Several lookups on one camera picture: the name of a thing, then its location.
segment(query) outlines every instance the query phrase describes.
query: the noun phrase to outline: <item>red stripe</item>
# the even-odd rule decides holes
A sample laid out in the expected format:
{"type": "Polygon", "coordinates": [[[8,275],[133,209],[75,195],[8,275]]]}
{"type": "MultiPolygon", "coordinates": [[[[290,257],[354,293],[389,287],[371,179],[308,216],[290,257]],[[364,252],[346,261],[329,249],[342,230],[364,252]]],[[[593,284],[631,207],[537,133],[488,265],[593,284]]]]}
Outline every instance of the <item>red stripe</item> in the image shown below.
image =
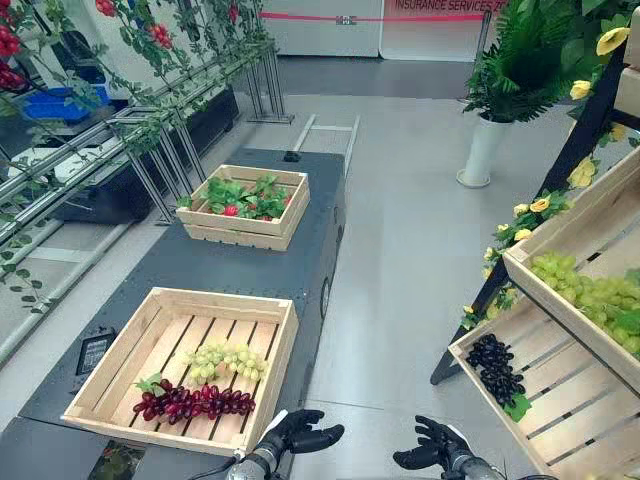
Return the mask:
{"type": "MultiPolygon", "coordinates": [[[[288,13],[262,12],[262,18],[271,20],[300,20],[311,22],[335,22],[338,17],[319,17],[313,15],[289,15],[288,13]]],[[[367,18],[353,17],[356,22],[477,22],[482,20],[482,15],[444,15],[429,17],[385,17],[385,18],[367,18]]]]}

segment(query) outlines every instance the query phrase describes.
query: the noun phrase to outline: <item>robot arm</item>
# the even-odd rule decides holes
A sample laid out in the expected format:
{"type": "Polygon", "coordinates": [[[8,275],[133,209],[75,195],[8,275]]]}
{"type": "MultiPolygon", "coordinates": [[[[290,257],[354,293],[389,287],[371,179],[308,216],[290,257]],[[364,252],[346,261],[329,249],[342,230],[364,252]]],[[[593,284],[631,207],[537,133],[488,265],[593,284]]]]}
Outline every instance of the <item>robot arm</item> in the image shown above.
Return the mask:
{"type": "Polygon", "coordinates": [[[344,427],[335,425],[326,430],[313,430],[313,425],[322,417],[324,412],[320,410],[299,410],[287,414],[266,433],[252,453],[229,470],[227,480],[268,479],[277,470],[286,451],[311,453],[334,445],[344,434],[344,427]]]}

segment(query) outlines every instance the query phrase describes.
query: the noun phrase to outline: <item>blue plastic crate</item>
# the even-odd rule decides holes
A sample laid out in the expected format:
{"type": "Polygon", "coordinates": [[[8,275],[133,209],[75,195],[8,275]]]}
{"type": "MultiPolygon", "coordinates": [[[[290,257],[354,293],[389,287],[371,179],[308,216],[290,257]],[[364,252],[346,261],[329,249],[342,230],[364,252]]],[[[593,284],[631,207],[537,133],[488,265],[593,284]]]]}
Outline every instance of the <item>blue plastic crate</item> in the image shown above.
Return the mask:
{"type": "MultiPolygon", "coordinates": [[[[96,108],[101,107],[109,103],[109,97],[104,87],[95,87],[100,104],[96,105],[96,108]]],[[[50,88],[49,92],[54,95],[62,95],[70,93],[70,88],[50,88]]],[[[31,118],[56,118],[69,121],[84,120],[89,116],[90,111],[86,108],[78,107],[75,104],[65,105],[65,97],[56,97],[53,95],[47,95],[44,92],[37,92],[31,95],[27,101],[29,102],[24,107],[24,112],[31,118]]]]}

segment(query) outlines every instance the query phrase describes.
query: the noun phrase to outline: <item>wheel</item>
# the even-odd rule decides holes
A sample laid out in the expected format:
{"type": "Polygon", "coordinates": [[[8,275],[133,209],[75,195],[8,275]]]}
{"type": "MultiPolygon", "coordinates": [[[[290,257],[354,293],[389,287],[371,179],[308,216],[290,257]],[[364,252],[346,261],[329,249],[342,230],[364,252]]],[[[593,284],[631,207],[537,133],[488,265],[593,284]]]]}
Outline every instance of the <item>wheel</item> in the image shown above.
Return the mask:
{"type": "Polygon", "coordinates": [[[329,308],[329,298],[331,296],[331,282],[329,277],[324,277],[322,283],[322,290],[320,291],[320,318],[322,320],[327,316],[327,309],[329,308]]]}

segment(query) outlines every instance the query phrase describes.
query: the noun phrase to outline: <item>robotic hand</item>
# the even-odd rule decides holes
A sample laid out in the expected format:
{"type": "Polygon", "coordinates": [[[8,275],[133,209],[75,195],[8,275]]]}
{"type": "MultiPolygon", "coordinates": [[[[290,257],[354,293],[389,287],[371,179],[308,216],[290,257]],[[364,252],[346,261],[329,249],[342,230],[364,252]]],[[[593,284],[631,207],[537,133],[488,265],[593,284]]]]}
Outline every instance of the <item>robotic hand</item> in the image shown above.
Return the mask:
{"type": "Polygon", "coordinates": [[[229,471],[227,480],[268,479],[286,451],[310,453],[334,445],[342,438],[344,427],[335,425],[325,430],[313,430],[313,425],[322,417],[324,412],[320,410],[298,410],[287,414],[265,434],[252,453],[229,471]]]}
{"type": "Polygon", "coordinates": [[[416,416],[420,445],[406,452],[395,452],[393,459],[406,470],[440,465],[443,479],[504,480],[503,475],[481,458],[475,457],[467,441],[446,425],[416,416]]]}

